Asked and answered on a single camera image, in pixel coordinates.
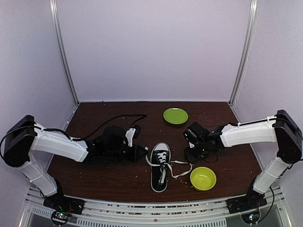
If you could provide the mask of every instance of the white wall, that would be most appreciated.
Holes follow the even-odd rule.
[[[228,101],[250,0],[61,0],[81,101]]]
[[[74,108],[48,0],[0,2],[0,137],[24,115],[62,128]],[[46,166],[50,156],[39,155]],[[16,226],[29,183],[0,160],[1,226]]]
[[[261,0],[253,47],[236,113],[250,121],[285,109],[303,129],[303,1]],[[274,144],[255,144],[262,164],[277,151]],[[303,223],[303,163],[280,180],[296,227]]]

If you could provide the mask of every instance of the yellow bowl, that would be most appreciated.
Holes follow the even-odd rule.
[[[198,191],[207,191],[214,187],[217,182],[216,174],[207,167],[198,167],[190,174],[190,181]]]

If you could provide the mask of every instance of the shoe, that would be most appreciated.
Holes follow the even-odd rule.
[[[147,163],[151,166],[151,188],[155,192],[163,192],[167,188],[166,171],[167,167],[170,170],[171,176],[177,178],[179,176],[184,176],[192,170],[192,164],[180,161],[170,161],[170,149],[166,143],[158,143],[151,151],[150,161],[148,156],[145,157]],[[172,167],[170,162],[179,164],[189,164],[190,170],[186,171],[180,175],[174,176],[172,173]]]

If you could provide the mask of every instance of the green plate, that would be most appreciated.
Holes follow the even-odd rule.
[[[188,114],[179,108],[170,108],[163,113],[164,119],[171,124],[183,124],[188,120]]]

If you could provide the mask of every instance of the white shoelace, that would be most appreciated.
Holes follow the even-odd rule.
[[[173,175],[173,171],[172,171],[171,165],[170,165],[169,163],[166,162],[166,154],[167,154],[167,152],[164,151],[164,152],[162,152],[162,153],[157,153],[157,156],[158,156],[158,159],[159,159],[159,162],[160,162],[160,163],[163,163],[164,165],[167,165],[167,167],[168,167],[169,170],[170,170],[171,176],[172,176],[173,178],[178,178],[178,177],[180,177],[180,176],[184,176],[184,175],[190,173],[190,171],[191,171],[192,168],[193,168],[193,165],[192,165],[191,163],[188,163],[188,162],[181,162],[181,161],[171,161],[171,163],[189,164],[189,165],[190,165],[190,170],[185,171],[185,172],[183,172],[183,173],[181,173],[181,174],[179,174],[179,175],[174,176],[174,175]],[[156,166],[161,166],[160,164],[152,164],[152,163],[149,161],[149,159],[148,159],[147,156],[145,156],[145,159],[146,159],[146,162],[147,162],[150,166],[154,166],[154,167],[156,167]],[[161,171],[162,175],[161,175],[161,178],[160,178],[160,180],[159,180],[159,184],[163,184],[163,183],[164,183],[165,176],[166,176],[166,171],[163,171],[162,168],[160,169],[160,171]]]

